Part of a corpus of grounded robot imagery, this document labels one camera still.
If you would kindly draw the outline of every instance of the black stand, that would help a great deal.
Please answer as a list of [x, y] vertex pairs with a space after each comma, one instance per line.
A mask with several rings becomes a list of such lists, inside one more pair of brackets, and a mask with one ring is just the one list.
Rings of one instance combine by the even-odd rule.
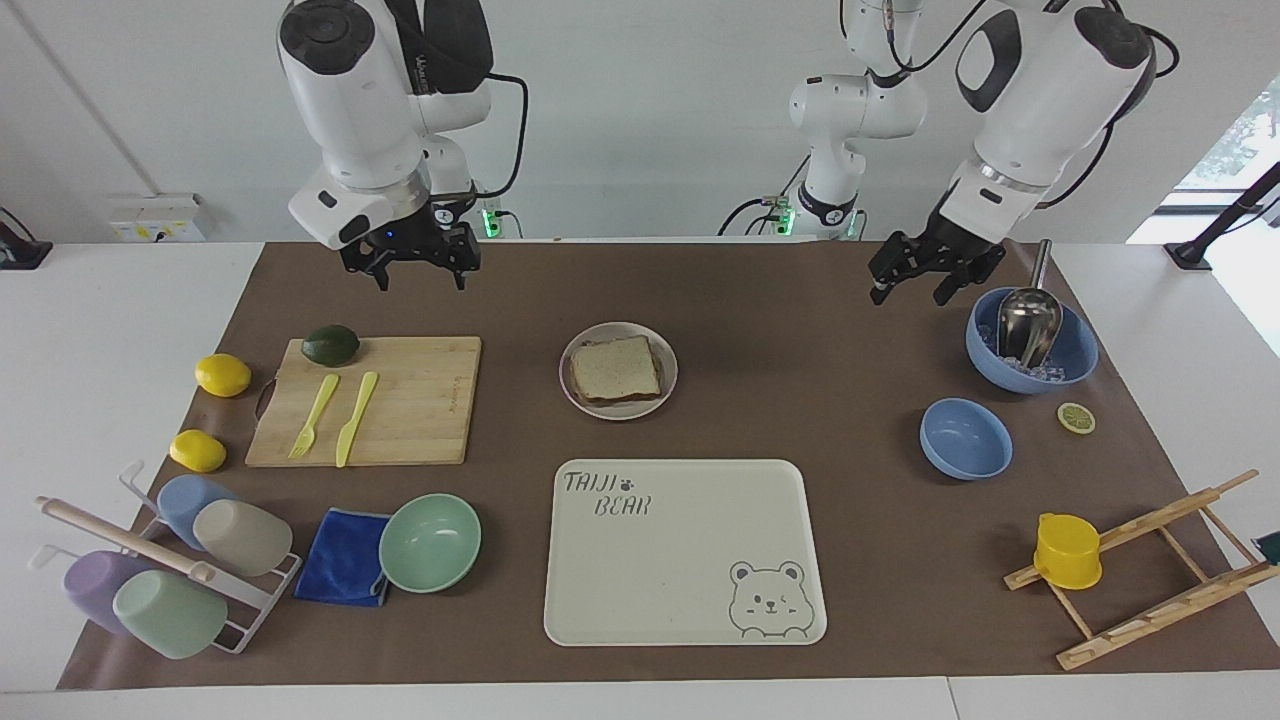
[[1204, 251], [1208, 250], [1210, 245], [1222, 233], [1230, 229], [1245, 213], [1249, 211], [1260, 200], [1266, 197], [1271, 188], [1280, 184], [1280, 163], [1271, 165], [1271, 169], [1258, 178], [1258, 182], [1253, 183], [1249, 190], [1245, 190], [1230, 208], [1222, 210], [1204, 232], [1189, 242], [1170, 242], [1165, 245], [1165, 251], [1174, 260], [1174, 264], [1184, 270], [1212, 270], [1213, 266], [1204, 261]]
[[0, 223], [0, 270], [35, 270], [52, 247], [52, 242], [18, 237]]

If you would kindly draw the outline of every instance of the beige cup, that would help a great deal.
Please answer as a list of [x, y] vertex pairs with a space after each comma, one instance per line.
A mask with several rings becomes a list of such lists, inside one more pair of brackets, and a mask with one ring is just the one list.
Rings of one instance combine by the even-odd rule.
[[293, 547], [288, 523], [238, 500], [210, 502], [196, 515], [192, 529], [223, 566], [247, 578], [279, 565]]

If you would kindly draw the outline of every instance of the scoop handle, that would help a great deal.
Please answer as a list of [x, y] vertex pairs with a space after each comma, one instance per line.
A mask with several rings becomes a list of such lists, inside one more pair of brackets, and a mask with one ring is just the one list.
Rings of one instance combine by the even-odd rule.
[[1041, 241], [1039, 251], [1036, 254], [1036, 266], [1032, 269], [1032, 287], [1041, 290], [1044, 284], [1044, 270], [1048, 269], [1048, 252], [1053, 247], [1053, 241], [1044, 238]]

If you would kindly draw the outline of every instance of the light green cup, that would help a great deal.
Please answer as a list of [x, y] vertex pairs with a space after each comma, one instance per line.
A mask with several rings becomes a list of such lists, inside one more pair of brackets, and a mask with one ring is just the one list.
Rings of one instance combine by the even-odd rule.
[[129, 578], [116, 591], [111, 610], [136, 638], [169, 660], [205, 650], [227, 623], [225, 600], [164, 570]]

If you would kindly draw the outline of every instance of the blue towel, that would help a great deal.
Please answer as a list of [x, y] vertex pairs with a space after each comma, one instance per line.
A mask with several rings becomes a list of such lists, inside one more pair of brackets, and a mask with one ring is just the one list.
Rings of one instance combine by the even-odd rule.
[[390, 515], [330, 507], [320, 520], [293, 597], [332, 605], [381, 607], [387, 597], [387, 577], [378, 560], [378, 542], [389, 519]]

